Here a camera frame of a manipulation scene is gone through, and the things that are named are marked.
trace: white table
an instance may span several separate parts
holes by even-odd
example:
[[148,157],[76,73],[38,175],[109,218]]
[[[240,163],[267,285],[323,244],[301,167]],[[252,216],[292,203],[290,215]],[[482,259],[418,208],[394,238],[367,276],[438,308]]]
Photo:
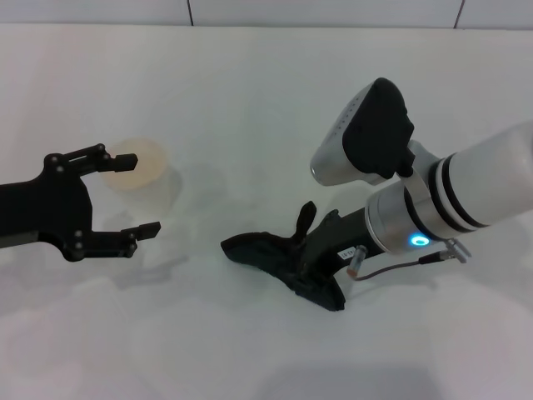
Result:
[[[0,182],[138,136],[182,179],[132,260],[0,252],[0,398],[530,399],[533,213],[465,237],[465,266],[362,282],[338,313],[218,243],[290,235],[308,200],[317,219],[364,204],[368,187],[323,188],[308,164],[371,80],[398,85],[414,138],[445,156],[531,118],[532,70],[533,32],[0,26]],[[150,222],[86,182],[97,228]]]

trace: blue led light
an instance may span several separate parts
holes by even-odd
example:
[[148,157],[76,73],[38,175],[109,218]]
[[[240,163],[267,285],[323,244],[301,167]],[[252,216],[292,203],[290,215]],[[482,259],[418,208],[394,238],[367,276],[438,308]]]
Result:
[[412,235],[409,238],[409,242],[416,247],[423,248],[424,246],[427,246],[430,244],[430,239],[425,237],[424,235],[420,235],[419,233]]

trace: white wall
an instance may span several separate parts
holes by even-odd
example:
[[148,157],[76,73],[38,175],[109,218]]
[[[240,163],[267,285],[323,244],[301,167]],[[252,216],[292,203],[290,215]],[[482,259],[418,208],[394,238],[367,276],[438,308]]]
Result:
[[[461,0],[190,0],[197,26],[453,28]],[[190,25],[187,0],[0,0],[0,23]],[[458,28],[533,29],[533,0],[465,0]]]
[[533,0],[466,0],[457,27],[533,29]]
[[191,0],[195,25],[453,28],[461,0]]
[[187,0],[0,0],[0,23],[190,25]]

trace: label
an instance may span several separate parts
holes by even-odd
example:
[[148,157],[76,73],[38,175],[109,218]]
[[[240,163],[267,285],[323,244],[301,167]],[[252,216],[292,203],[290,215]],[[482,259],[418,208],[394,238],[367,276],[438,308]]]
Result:
[[352,258],[355,253],[356,253],[356,248],[355,247],[349,247],[349,248],[347,248],[345,250],[342,250],[341,252],[338,252],[337,254],[343,260],[347,260],[349,258]]

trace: robotic hand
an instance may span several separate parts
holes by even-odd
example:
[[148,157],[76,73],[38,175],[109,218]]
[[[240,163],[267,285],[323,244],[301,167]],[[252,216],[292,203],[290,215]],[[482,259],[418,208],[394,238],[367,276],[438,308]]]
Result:
[[0,185],[0,248],[46,242],[68,261],[131,257],[137,240],[154,238],[159,222],[121,232],[93,232],[92,204],[81,177],[104,171],[131,171],[135,154],[111,158],[103,144],[68,154],[49,154],[41,174],[28,182]]
[[[394,175],[400,180],[345,217],[333,210],[309,234],[316,214],[312,202],[301,210],[293,237],[247,233],[222,242],[224,253],[338,311],[345,298],[333,274],[343,267],[361,281],[410,265],[452,258],[465,263],[471,255],[459,235],[533,208],[533,122],[442,159],[412,141],[413,130],[398,88],[385,78],[375,80],[342,111],[311,160],[311,173],[324,186],[356,180],[377,185]],[[446,249],[358,276],[365,258],[435,243]]]

